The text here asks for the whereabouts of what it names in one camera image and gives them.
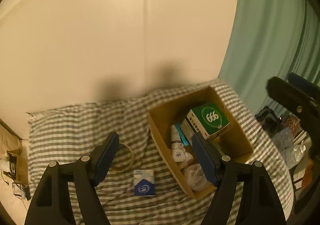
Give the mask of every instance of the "green and white medicine box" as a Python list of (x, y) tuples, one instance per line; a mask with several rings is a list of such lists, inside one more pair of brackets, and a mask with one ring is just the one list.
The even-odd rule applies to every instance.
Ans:
[(215, 138), (226, 130), (229, 121), (219, 107), (213, 103), (192, 108), (180, 127), (191, 144), (194, 133), (201, 132), (205, 139)]

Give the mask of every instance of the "blue gripper pad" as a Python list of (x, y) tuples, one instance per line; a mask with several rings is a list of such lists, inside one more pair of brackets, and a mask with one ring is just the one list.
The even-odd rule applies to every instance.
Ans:
[(92, 180), (95, 187), (106, 178), (113, 158), (119, 149), (119, 135), (114, 132), (110, 133), (110, 135), (112, 136), (111, 140), (106, 149), (101, 154), (95, 170), (95, 176)]
[(217, 186), (219, 179), (216, 174), (216, 167), (220, 168), (220, 162), (218, 158), (213, 156), (215, 153), (214, 149), (211, 148), (201, 134), (194, 134), (192, 136), (192, 149), (207, 180), (214, 186)]

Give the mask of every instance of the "gingham cloth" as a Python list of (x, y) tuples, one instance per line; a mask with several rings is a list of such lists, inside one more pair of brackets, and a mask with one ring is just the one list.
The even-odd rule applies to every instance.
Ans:
[[(289, 171), (279, 151), (260, 124), (239, 100), (233, 89), (221, 80), (180, 88), (156, 90), (146, 96), (106, 103), (86, 103), (30, 114), (29, 179), (33, 195), (48, 163), (76, 161), (90, 154), (108, 133), (115, 131), (120, 141), (134, 152), (132, 168), (125, 172), (108, 172), (96, 191), (111, 224), (200, 224), (212, 200), (213, 193), (199, 200), (188, 197), (173, 178), (151, 138), (148, 109), (212, 86), (228, 110), (241, 124), (254, 147), (248, 163), (261, 161), (266, 167), (288, 218), (293, 204), (293, 189)], [(116, 154), (117, 167), (130, 162), (131, 154), (124, 146)], [(138, 197), (133, 193), (133, 170), (153, 169), (156, 196)], [(228, 224), (237, 216), (242, 183), (238, 183)], [(77, 224), (84, 224), (73, 183), (69, 184), (72, 208)]]

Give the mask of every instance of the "curtain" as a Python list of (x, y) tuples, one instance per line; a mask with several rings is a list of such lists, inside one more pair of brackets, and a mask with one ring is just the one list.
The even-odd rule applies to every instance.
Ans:
[(307, 0), (238, 0), (219, 77), (253, 114), (265, 105), (283, 112), (267, 97), (266, 82), (295, 72), (318, 83), (319, 34), (319, 21)]

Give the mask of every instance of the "rubber band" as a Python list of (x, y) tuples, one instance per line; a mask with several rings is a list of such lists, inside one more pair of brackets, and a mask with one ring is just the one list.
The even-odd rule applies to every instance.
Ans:
[(110, 170), (111, 170), (111, 171), (114, 171), (114, 172), (124, 172), (124, 171), (127, 171), (128, 169), (130, 169), (130, 168), (132, 167), (133, 162), (134, 162), (134, 153), (133, 153), (133, 150), (130, 148), (130, 146), (128, 146), (128, 145), (126, 145), (126, 144), (124, 144), (124, 143), (119, 143), (119, 144), (124, 145), (125, 147), (127, 147), (127, 148), (130, 150), (130, 153), (131, 153), (132, 158), (131, 158), (131, 161), (130, 161), (129, 165), (128, 165), (126, 168), (124, 168), (124, 169), (115, 169), (115, 168), (110, 167)]

